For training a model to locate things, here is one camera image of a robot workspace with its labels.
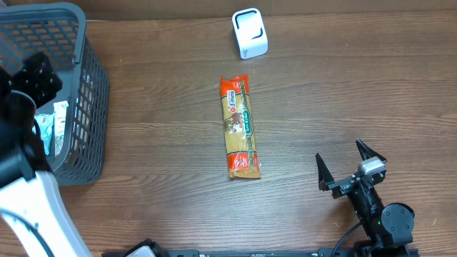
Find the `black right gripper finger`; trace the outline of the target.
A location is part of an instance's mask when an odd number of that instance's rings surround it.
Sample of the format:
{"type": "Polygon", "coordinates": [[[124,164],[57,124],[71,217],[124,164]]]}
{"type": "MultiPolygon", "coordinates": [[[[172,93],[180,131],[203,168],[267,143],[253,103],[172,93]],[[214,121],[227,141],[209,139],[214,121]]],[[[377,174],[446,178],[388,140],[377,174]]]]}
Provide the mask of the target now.
{"type": "Polygon", "coordinates": [[[321,191],[328,191],[329,186],[334,183],[334,178],[319,153],[316,154],[316,164],[318,168],[318,188],[321,191]]]}
{"type": "Polygon", "coordinates": [[[385,157],[368,147],[361,139],[356,139],[356,145],[363,161],[378,157],[383,163],[387,162],[385,157]]]}

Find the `white hair product tube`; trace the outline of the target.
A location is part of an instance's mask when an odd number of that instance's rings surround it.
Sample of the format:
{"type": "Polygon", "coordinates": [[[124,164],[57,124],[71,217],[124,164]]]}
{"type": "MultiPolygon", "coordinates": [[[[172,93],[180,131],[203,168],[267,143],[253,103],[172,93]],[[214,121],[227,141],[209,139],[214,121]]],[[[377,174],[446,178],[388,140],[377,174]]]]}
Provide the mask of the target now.
{"type": "Polygon", "coordinates": [[[64,144],[68,101],[54,103],[54,154],[58,156],[64,144]]]}

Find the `orange spaghetti packet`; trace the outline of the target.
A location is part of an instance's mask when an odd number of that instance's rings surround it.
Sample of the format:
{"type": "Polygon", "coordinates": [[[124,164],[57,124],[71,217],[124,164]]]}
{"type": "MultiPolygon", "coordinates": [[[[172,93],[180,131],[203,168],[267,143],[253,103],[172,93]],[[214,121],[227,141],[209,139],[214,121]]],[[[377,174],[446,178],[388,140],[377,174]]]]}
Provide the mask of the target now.
{"type": "Polygon", "coordinates": [[[220,93],[229,178],[259,179],[248,76],[222,78],[220,93]]]}

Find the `teal wet wipes pack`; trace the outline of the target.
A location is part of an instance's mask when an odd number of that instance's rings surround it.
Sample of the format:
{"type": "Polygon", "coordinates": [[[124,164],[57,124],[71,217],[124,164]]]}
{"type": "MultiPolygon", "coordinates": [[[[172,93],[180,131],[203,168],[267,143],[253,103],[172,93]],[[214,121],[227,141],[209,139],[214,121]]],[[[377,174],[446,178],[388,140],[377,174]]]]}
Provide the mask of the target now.
{"type": "Polygon", "coordinates": [[[34,118],[39,125],[40,138],[44,143],[44,152],[49,155],[54,127],[54,114],[38,114],[34,118]]]}

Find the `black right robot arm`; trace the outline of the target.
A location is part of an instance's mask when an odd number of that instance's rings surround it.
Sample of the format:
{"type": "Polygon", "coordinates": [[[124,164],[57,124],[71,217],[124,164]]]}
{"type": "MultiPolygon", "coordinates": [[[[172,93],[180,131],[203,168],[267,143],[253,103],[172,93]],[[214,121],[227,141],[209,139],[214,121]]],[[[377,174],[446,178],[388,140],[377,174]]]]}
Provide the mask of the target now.
{"type": "Polygon", "coordinates": [[[331,256],[418,256],[410,250],[413,242],[414,210],[404,203],[384,205],[375,185],[386,178],[386,158],[356,140],[362,162],[348,178],[335,181],[320,154],[316,154],[318,188],[330,191],[333,198],[347,196],[358,223],[349,229],[331,256]]]}

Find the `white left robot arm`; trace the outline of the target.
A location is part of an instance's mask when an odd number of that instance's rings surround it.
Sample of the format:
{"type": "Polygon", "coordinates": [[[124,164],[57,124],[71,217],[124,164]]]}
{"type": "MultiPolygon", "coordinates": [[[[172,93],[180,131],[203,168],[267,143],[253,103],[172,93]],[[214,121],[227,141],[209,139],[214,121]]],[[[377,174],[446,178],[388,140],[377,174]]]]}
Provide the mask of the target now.
{"type": "Polygon", "coordinates": [[[30,256],[90,256],[64,206],[44,152],[35,110],[62,82],[43,52],[23,61],[13,76],[1,71],[1,215],[30,256]]]}

